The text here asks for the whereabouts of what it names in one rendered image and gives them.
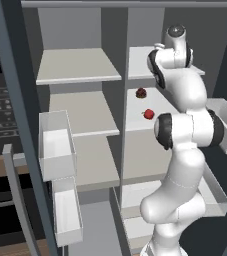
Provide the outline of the narrow white door bin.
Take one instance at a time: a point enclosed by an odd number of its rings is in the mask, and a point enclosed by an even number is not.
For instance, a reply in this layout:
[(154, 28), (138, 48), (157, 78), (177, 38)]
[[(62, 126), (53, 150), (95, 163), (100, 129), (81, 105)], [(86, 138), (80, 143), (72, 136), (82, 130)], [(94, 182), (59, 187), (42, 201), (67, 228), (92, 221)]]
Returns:
[(83, 221), (74, 177), (52, 182), (54, 232), (58, 247), (83, 241)]

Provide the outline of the white fridge shelf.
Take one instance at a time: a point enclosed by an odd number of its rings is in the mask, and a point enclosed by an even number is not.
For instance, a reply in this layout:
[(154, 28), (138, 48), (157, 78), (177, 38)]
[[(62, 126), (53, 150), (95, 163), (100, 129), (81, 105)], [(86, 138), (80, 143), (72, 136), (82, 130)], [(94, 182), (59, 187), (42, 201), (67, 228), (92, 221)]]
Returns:
[(125, 134), (123, 184), (162, 180), (171, 152), (156, 140), (152, 130), (128, 131)]
[[(154, 76), (147, 64), (147, 58), (152, 46), (130, 47), (128, 79), (150, 79)], [(173, 48), (160, 49), (156, 54), (156, 62), (163, 75), (171, 72), (183, 71), (185, 67), (175, 66), (175, 53)]]
[[(177, 110), (156, 88), (146, 88), (146, 93), (147, 96), (145, 98), (137, 98), (136, 89), (127, 90), (127, 131), (152, 129), (154, 127), (156, 117), (160, 114), (177, 113)], [(150, 109), (154, 112), (154, 117), (152, 120), (146, 119), (143, 116), (143, 113), (147, 109)]]

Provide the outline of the grey fridge shelf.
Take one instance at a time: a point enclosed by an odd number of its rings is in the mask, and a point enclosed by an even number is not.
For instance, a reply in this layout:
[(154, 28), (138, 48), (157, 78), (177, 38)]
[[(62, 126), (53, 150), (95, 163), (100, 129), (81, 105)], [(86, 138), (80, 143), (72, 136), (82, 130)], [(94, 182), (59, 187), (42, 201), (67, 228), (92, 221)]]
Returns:
[(121, 80), (101, 48), (45, 50), (36, 79), (37, 85)]
[(101, 91), (52, 94), (49, 111), (59, 110), (67, 111), (74, 137), (119, 134)]
[(120, 184), (115, 162), (105, 136), (76, 137), (77, 190), (86, 192)]

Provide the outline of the grey left fridge door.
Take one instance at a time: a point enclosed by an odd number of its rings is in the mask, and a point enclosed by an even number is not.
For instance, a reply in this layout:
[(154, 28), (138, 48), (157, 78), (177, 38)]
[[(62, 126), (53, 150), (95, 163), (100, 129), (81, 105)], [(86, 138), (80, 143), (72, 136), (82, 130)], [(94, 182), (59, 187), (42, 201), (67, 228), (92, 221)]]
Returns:
[(20, 0), (0, 0), (0, 61), (49, 253), (60, 256), (38, 160), (40, 106)]

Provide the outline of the large white door bin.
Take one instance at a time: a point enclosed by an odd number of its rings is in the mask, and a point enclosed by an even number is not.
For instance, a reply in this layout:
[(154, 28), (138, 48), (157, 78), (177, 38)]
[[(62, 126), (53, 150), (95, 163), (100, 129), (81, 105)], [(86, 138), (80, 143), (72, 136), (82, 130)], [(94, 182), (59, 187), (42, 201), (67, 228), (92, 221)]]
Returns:
[(76, 176), (76, 149), (66, 110), (39, 114), (38, 158), (44, 181)]

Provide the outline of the grey fridge cabinet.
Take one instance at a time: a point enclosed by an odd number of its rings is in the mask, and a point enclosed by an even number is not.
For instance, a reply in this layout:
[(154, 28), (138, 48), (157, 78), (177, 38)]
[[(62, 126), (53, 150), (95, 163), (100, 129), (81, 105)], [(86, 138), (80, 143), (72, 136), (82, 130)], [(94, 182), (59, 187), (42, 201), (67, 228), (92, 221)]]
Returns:
[(195, 64), (206, 73), (214, 87), (223, 49), (227, 42), (227, 0), (23, 0), (24, 8), (38, 11), (43, 52), (54, 49), (101, 48), (121, 80), (45, 85), (52, 94), (101, 91), (119, 129), (105, 136), (117, 168), (120, 184), (106, 189), (79, 192), (81, 209), (112, 204), (113, 216), (121, 219), (116, 231), (121, 250), (114, 252), (95, 217), (95, 225), (84, 229), (84, 241), (71, 246), (71, 256), (131, 256), (124, 218), (121, 215), (126, 130), (127, 90), (156, 88), (173, 106), (171, 96), (150, 79), (128, 79), (129, 48), (154, 46), (163, 40), (166, 29), (176, 23), (187, 30), (188, 44), (195, 52)]

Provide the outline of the clear door bin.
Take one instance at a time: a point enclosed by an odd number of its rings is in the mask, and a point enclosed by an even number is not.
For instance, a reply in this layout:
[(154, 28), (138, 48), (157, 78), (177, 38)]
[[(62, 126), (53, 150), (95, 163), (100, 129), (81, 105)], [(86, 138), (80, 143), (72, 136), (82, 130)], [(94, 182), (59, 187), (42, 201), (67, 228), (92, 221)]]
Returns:
[(205, 217), (224, 217), (227, 214), (227, 196), (208, 165), (198, 190), (206, 204)]

